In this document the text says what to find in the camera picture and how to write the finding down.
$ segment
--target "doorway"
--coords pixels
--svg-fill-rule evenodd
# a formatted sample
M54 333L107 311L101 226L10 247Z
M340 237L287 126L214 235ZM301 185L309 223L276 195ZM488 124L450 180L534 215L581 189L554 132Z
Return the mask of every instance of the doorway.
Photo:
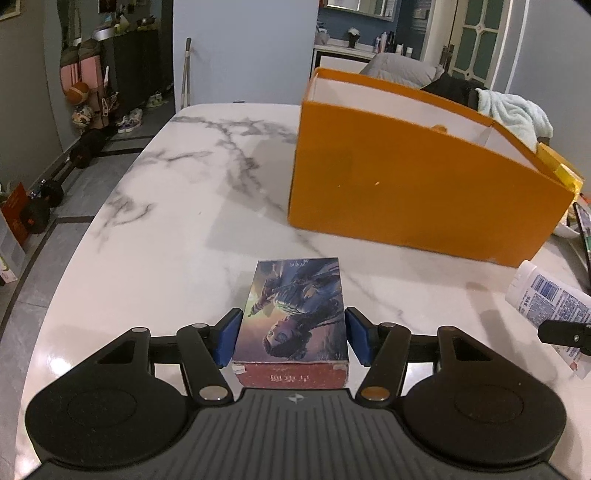
M458 0L448 73L491 86L511 0Z

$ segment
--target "black dumbbell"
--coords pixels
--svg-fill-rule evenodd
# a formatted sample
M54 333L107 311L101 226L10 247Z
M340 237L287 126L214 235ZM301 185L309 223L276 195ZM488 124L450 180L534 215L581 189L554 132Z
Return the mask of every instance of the black dumbbell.
M58 165L49 178L42 180L31 194L31 201L21 210L20 219L30 233L42 233L51 216L51 209L64 199L61 185L75 168L86 168L92 157L99 153L106 143L106 135L100 130L90 130L70 150L70 155Z

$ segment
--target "towel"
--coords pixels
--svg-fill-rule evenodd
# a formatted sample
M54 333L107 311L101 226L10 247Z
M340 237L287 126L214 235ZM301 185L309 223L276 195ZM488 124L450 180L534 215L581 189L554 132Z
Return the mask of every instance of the towel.
M538 137L551 138L552 124L545 112L534 102L519 95L478 91L478 112L496 120L519 138L532 152L537 151Z

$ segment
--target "marble table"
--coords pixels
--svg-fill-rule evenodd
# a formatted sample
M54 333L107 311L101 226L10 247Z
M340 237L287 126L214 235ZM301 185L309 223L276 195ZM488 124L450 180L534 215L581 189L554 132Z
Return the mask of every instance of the marble table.
M418 250L299 231L286 220L300 110L288 105L198 105L151 141L92 222L47 312L28 370L16 478L38 460L23 424L32 397L134 326L171 335L243 307L259 259L339 257L345 304L373 322L433 335L455 325L553 388L568 414L551 463L591 477L591 376L578 379L504 300L515 270ZM534 262L577 280L548 243ZM352 356L349 387L365 368ZM409 368L405 390L430 365ZM240 386L225 375L235 394ZM157 376L182 389L178 367Z

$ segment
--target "sneaker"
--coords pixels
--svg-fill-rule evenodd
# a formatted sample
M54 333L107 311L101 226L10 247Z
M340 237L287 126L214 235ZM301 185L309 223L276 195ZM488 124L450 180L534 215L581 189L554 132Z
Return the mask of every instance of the sneaker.
M140 122L142 121L142 117L144 116L144 111L141 108L135 108L129 113L130 119L136 119Z
M131 133L136 128L138 128L142 124L141 120L137 120L136 118L130 118L129 122L125 126L125 133Z
M160 104L156 100L156 96L152 95L146 102L146 108L156 108L157 106L160 106Z
M119 120L115 125L117 126L117 133L124 134L129 124L129 117L125 115L121 120Z
M168 103L168 100L164 100L162 98L162 93L160 92L156 92L156 101L160 104L160 105L164 105L165 103Z

